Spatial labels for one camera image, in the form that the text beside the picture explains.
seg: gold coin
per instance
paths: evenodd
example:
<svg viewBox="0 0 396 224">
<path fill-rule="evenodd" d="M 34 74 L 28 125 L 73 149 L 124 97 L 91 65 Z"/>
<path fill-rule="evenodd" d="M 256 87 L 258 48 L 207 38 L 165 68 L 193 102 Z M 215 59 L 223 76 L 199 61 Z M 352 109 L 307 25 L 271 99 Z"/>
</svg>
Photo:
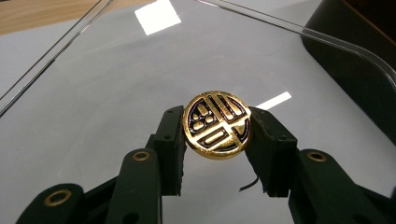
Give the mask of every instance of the gold coin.
<svg viewBox="0 0 396 224">
<path fill-rule="evenodd" d="M 182 122 L 189 145 L 213 160 L 238 155 L 250 138 L 250 110 L 224 91 L 196 96 L 184 109 Z"/>
</svg>

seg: wooden table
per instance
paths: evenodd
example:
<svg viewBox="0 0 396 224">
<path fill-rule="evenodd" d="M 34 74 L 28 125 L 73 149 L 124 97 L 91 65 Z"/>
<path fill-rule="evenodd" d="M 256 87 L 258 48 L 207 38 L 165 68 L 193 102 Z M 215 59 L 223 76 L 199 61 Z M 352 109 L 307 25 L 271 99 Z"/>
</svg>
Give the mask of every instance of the wooden table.
<svg viewBox="0 0 396 224">
<path fill-rule="evenodd" d="M 81 18 L 99 0 L 0 0 L 0 35 Z M 116 7 L 152 2 L 118 0 Z"/>
</svg>

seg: coin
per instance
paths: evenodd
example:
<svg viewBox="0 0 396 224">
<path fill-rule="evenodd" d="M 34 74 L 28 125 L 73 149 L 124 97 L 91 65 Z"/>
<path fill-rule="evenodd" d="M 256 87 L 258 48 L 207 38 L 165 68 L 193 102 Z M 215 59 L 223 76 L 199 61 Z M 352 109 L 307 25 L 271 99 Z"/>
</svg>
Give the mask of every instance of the coin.
<svg viewBox="0 0 396 224">
<path fill-rule="evenodd" d="M 198 154 L 213 160 L 230 159 L 250 138 L 250 110 L 236 96 L 207 91 L 191 100 L 183 113 L 187 142 Z"/>
</svg>

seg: raised gold pattern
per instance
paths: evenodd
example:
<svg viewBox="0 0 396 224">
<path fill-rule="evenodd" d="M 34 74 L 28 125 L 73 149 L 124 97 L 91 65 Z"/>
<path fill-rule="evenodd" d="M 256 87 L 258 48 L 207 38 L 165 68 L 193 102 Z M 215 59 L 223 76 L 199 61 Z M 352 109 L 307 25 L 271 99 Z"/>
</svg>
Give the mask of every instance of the raised gold pattern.
<svg viewBox="0 0 396 224">
<path fill-rule="evenodd" d="M 236 96 L 207 91 L 196 96 L 183 113 L 183 128 L 189 145 L 214 160 L 239 154 L 250 138 L 250 110 Z"/>
</svg>

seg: transparent plastic tray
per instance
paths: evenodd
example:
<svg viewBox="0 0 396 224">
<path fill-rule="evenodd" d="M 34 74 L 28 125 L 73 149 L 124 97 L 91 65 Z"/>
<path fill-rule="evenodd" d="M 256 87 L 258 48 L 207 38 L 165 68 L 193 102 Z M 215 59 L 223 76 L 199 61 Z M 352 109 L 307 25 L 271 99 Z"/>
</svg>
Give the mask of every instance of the transparent plastic tray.
<svg viewBox="0 0 396 224">
<path fill-rule="evenodd" d="M 267 106 L 299 149 L 330 153 L 357 184 L 390 195 L 395 146 L 306 51 L 301 36 L 394 76 L 380 58 L 217 0 L 160 0 L 176 12 L 160 20 L 173 25 L 148 35 L 136 17 L 146 4 L 119 8 L 120 2 L 99 1 L 2 97 L 0 222 L 15 222 L 50 186 L 69 182 L 89 190 L 114 177 L 123 156 L 156 132 L 164 110 L 213 90 Z M 283 103 L 263 105 L 282 94 L 289 96 Z M 288 199 L 269 198 L 260 183 L 238 192 L 256 178 L 244 154 L 211 161 L 188 148 L 184 163 L 181 197 L 163 198 L 164 223 L 292 223 Z"/>
</svg>

